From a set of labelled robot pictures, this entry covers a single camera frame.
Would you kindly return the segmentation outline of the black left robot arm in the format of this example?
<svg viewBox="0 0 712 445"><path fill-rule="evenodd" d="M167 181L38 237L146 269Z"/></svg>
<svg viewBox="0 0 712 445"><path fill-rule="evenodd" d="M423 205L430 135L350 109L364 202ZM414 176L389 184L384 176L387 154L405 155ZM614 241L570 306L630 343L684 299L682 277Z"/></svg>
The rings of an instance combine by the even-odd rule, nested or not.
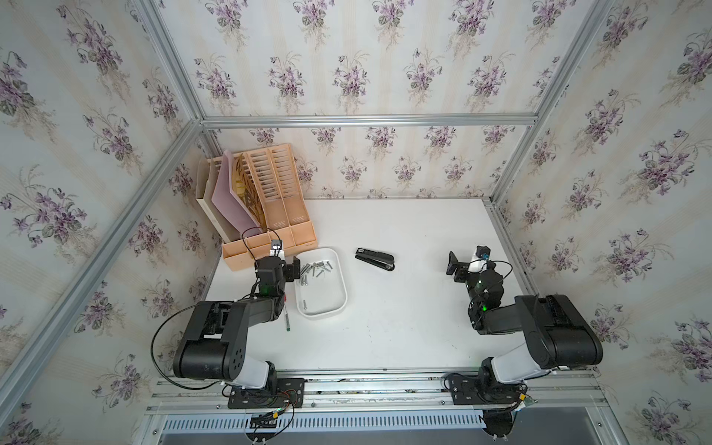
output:
<svg viewBox="0 0 712 445"><path fill-rule="evenodd" d="M175 376L276 393L276 368L248 355L248 330L281 316L286 286L300 278L300 259L264 257L255 261L255 273L256 284L245 298L196 305L174 356Z"/></svg>

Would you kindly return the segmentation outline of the white plastic storage box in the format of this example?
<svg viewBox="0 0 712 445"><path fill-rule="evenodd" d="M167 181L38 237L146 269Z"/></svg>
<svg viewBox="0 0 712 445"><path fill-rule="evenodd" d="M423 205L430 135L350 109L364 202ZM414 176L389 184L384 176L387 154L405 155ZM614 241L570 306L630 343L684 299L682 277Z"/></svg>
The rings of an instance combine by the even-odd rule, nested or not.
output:
<svg viewBox="0 0 712 445"><path fill-rule="evenodd" d="M349 297L337 252L317 248L303 252L297 259L301 269L295 293L300 314L320 319L342 312Z"/></svg>

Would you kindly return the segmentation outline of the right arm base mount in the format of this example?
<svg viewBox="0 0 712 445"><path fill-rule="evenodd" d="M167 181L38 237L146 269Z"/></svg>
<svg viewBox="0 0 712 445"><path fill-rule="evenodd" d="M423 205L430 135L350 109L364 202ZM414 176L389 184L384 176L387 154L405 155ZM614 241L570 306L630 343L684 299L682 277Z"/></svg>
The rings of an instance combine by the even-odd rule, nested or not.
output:
<svg viewBox="0 0 712 445"><path fill-rule="evenodd" d="M525 383L502 384L494 378L450 373L443 378L454 405L513 405L528 393Z"/></svg>

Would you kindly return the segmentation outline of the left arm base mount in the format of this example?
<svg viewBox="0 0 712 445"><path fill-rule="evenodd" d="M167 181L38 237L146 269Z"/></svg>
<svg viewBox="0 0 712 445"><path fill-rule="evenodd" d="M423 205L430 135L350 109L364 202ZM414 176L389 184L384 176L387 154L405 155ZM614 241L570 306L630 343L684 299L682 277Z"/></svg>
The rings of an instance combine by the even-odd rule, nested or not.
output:
<svg viewBox="0 0 712 445"><path fill-rule="evenodd" d="M232 389L227 407L233 410L302 408L306 380L278 378L263 389Z"/></svg>

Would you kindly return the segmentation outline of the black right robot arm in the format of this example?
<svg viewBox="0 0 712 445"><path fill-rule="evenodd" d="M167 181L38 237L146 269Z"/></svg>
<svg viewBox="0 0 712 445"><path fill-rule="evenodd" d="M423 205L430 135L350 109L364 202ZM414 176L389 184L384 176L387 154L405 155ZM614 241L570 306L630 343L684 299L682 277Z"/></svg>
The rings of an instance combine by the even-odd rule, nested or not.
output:
<svg viewBox="0 0 712 445"><path fill-rule="evenodd" d="M601 363L602 343L569 297L525 295L504 305L505 276L497 272L497 264L491 250L479 246L470 261L459 261L451 251L446 269L447 276L467 289L467 314L478 334L524 336L524 343L513 350L483 360L478 371L481 387L500 389L555 368Z"/></svg>

